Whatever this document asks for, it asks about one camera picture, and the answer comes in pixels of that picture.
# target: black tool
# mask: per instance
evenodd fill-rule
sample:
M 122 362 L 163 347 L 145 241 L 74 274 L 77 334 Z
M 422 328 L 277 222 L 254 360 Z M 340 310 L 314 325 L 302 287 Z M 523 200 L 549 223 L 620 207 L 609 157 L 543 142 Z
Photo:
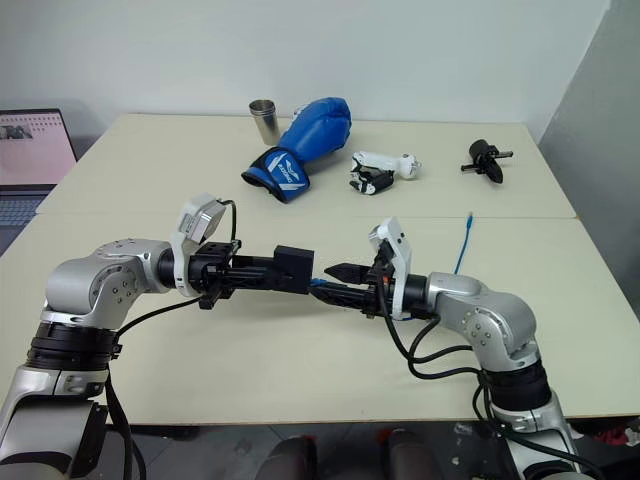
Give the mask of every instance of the black tool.
M 496 158 L 513 157 L 513 152 L 500 152 L 495 145 L 489 145 L 484 138 L 481 138 L 471 144 L 469 155 L 473 163 L 462 165 L 461 171 L 475 170 L 478 175 L 485 174 L 492 182 L 502 183 L 502 169 L 496 162 Z

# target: black cable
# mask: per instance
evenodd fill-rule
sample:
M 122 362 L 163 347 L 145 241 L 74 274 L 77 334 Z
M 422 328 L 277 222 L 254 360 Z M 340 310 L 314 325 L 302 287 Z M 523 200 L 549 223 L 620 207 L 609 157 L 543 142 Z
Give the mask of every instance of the black cable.
M 118 330 L 116 336 L 114 338 L 114 344 L 117 344 L 120 340 L 120 337 L 125 334 L 127 331 L 135 327 L 136 325 L 148 320 L 151 317 L 155 317 L 156 315 L 160 315 L 161 313 L 170 312 L 171 310 L 176 310 L 178 308 L 186 307 L 187 305 L 192 305 L 200 300 L 200 297 L 192 298 L 187 300 L 186 302 L 176 303 L 174 305 L 169 305 L 164 308 L 159 308 L 158 310 L 154 310 L 153 312 L 146 313 L 135 320 L 127 323 L 124 327 Z M 124 480 L 131 480 L 131 467 L 132 467 L 132 456 L 135 456 L 136 463 L 138 464 L 138 472 L 140 480 L 146 480 L 147 478 L 147 469 L 144 461 L 144 456 L 142 452 L 138 448 L 135 440 L 131 436 L 131 428 L 129 426 L 129 422 L 124 413 L 122 405 L 116 396 L 116 392 L 113 389 L 113 384 L 111 383 L 111 372 L 109 372 L 109 376 L 105 382 L 105 394 L 107 397 L 107 406 L 109 407 L 109 414 L 111 415 L 111 420 L 113 421 L 113 426 L 124 442 Z
M 131 444 L 133 445 L 133 456 L 136 457 L 136 463 L 138 464 L 138 480 L 147 480 L 147 464 L 133 437 L 131 438 Z
M 411 343 L 411 347 L 409 348 L 409 354 L 413 357 L 416 353 L 416 350 L 418 349 L 418 346 L 420 345 L 420 342 L 422 341 L 422 339 L 424 337 L 427 336 L 427 334 L 433 330 L 438 324 L 440 323 L 440 316 L 435 316 L 433 318 L 433 320 L 427 324 L 426 327 L 424 327 L 422 330 L 420 330 L 420 333 L 418 333 L 418 335 L 416 335 L 416 338 L 413 339 L 413 342 Z M 471 348 L 470 345 L 454 345 L 453 347 L 447 347 L 447 348 L 443 348 L 442 350 L 440 350 L 439 352 L 436 353 L 432 353 L 430 355 L 426 355 L 424 357 L 414 357 L 412 362 L 413 363 L 428 363 L 431 362 L 432 360 L 436 360 L 444 355 L 447 355 L 449 353 L 453 353 L 453 352 L 460 352 L 460 351 L 473 351 L 473 348 Z
M 131 480 L 131 466 L 132 466 L 132 452 L 133 452 L 133 440 L 131 438 L 131 428 L 127 422 L 127 417 L 122 410 L 122 405 L 118 401 L 116 392 L 113 390 L 113 384 L 111 383 L 111 372 L 104 382 L 105 395 L 107 397 L 107 407 L 109 408 L 109 415 L 111 415 L 111 421 L 113 427 L 122 437 L 124 443 L 124 471 L 122 474 L 123 480 Z
M 238 212 L 236 209 L 236 203 L 233 200 L 222 200 L 222 205 L 231 205 L 231 241 L 236 239 L 236 225 L 238 223 Z
M 480 384 L 478 385 L 478 388 L 476 388 L 476 391 L 473 394 L 473 400 L 472 400 L 472 407 L 473 407 L 473 411 L 476 414 L 476 417 L 478 417 L 478 420 L 486 425 L 487 427 L 489 427 L 494 433 L 498 434 L 498 435 L 502 435 L 505 438 L 508 438 L 509 440 L 518 443 L 520 445 L 522 445 L 523 447 L 529 448 L 531 450 L 535 450 L 537 452 L 540 453 L 544 453 L 546 455 L 550 455 L 552 457 L 557 457 L 557 458 L 561 458 L 563 460 L 567 460 L 569 462 L 574 462 L 574 463 L 578 463 L 580 465 L 582 465 L 583 467 L 586 467 L 587 469 L 590 470 L 590 474 L 592 474 L 592 476 L 594 478 L 596 478 L 597 480 L 606 480 L 604 477 L 604 474 L 602 473 L 602 471 L 598 468 L 597 465 L 595 465 L 594 463 L 590 462 L 589 460 L 587 460 L 586 458 L 583 458 L 579 455 L 574 455 L 571 453 L 567 453 L 567 452 L 563 452 L 562 450 L 557 450 L 555 448 L 551 448 L 551 447 L 547 447 L 545 445 L 540 445 L 538 443 L 535 442 L 531 442 L 529 440 L 526 440 L 524 437 L 524 434 L 521 433 L 516 433 L 513 430 L 509 430 L 507 428 L 502 427 L 499 422 L 495 419 L 495 417 L 493 416 L 493 414 L 491 413 L 491 408 L 489 407 L 489 390 L 487 388 L 487 386 L 484 384 L 484 382 L 482 380 L 480 380 L 480 376 L 478 377 Z M 478 409 L 478 397 L 480 396 L 480 393 L 484 394 L 484 407 L 485 407 L 485 412 L 487 415 L 487 418 L 484 418 L 482 416 L 482 414 L 480 413 L 480 410 Z
M 114 339 L 114 343 L 118 343 L 118 340 L 120 340 L 120 337 L 123 334 L 128 332 L 130 329 L 132 329 L 133 327 L 135 327 L 139 323 L 142 323 L 142 322 L 144 322 L 145 320 L 148 320 L 151 317 L 155 317 L 156 315 L 160 315 L 161 313 L 170 312 L 171 310 L 176 310 L 178 308 L 182 308 L 182 307 L 186 307 L 188 305 L 192 305 L 192 304 L 196 303 L 198 300 L 200 300 L 200 297 L 192 298 L 191 300 L 187 300 L 186 302 L 182 302 L 182 303 L 175 303 L 173 305 L 169 305 L 168 307 L 159 308 L 158 310 L 154 310 L 153 312 L 145 313 L 144 315 L 136 318 L 135 320 L 131 320 L 124 327 L 122 327 L 120 330 L 118 330 L 118 333 L 116 334 L 116 337 Z
M 421 380 L 438 380 L 440 378 L 450 377 L 452 375 L 458 375 L 460 373 L 474 373 L 477 375 L 480 372 L 477 368 L 473 368 L 473 367 L 453 368 L 451 370 L 445 370 L 443 372 L 437 372 L 437 373 L 422 373 L 416 370 L 415 368 L 416 364 L 425 364 L 453 352 L 458 352 L 462 350 L 471 350 L 471 347 L 469 345 L 455 345 L 453 347 L 442 349 L 436 353 L 432 353 L 424 357 L 415 357 L 414 355 L 416 350 L 418 349 L 418 346 L 420 345 L 420 342 L 424 337 L 427 336 L 427 334 L 431 330 L 433 330 L 433 328 L 436 327 L 436 325 L 438 325 L 438 323 L 440 322 L 440 318 L 435 317 L 430 323 L 428 323 L 420 331 L 420 333 L 418 333 L 418 335 L 416 336 L 416 338 L 413 340 L 411 344 L 411 348 L 409 349 L 409 351 L 407 351 L 407 349 L 402 344 L 402 340 L 398 335 L 395 325 L 393 324 L 393 318 L 391 317 L 391 315 L 389 315 L 389 309 L 387 308 L 385 292 L 384 292 L 384 280 L 382 276 L 378 277 L 377 290 L 378 290 L 378 303 L 380 304 L 380 310 L 382 311 L 382 316 L 384 317 L 385 324 L 387 325 L 387 330 L 389 330 L 389 334 L 391 335 L 393 343 L 395 343 L 396 347 L 398 348 L 402 356 L 405 358 L 405 360 L 407 360 L 409 371 L 413 376 Z

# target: metal cup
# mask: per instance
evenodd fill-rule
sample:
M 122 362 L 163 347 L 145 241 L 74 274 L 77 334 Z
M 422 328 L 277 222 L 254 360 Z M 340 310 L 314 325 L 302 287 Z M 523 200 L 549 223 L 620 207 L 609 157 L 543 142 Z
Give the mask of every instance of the metal cup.
M 254 100 L 249 104 L 249 111 L 256 121 L 262 141 L 266 145 L 277 145 L 280 141 L 276 104 L 271 100 Z

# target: gray floor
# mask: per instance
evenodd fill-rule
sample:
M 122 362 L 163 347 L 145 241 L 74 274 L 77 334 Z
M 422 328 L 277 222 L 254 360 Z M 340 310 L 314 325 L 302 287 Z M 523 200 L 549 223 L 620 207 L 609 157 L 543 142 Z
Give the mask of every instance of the gray floor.
M 295 435 L 312 436 L 318 446 L 322 480 L 381 480 L 380 438 L 389 429 L 406 427 L 420 434 L 436 454 L 447 480 L 499 478 L 495 452 L 474 423 L 358 423 L 200 427 L 195 438 L 174 440 L 135 435 L 145 456 L 148 478 L 165 480 L 252 480 L 269 451 Z M 640 455 L 638 447 L 611 447 L 585 438 L 578 448 L 606 464 Z M 109 432 L 100 463 L 89 480 L 122 477 L 122 442 Z

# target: blue cable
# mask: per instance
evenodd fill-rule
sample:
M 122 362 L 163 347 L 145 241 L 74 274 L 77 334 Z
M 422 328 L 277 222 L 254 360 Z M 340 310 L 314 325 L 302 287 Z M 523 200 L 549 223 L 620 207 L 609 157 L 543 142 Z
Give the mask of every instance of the blue cable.
M 464 235 L 464 243 L 462 244 L 462 248 L 460 249 L 460 255 L 458 256 L 458 263 L 456 263 L 456 268 L 453 270 L 454 275 L 457 275 L 460 271 L 460 264 L 462 263 L 462 258 L 464 257 L 464 253 L 467 250 L 467 243 L 469 242 L 471 225 L 473 225 L 473 212 L 469 212 L 469 216 L 467 217 L 467 231 Z

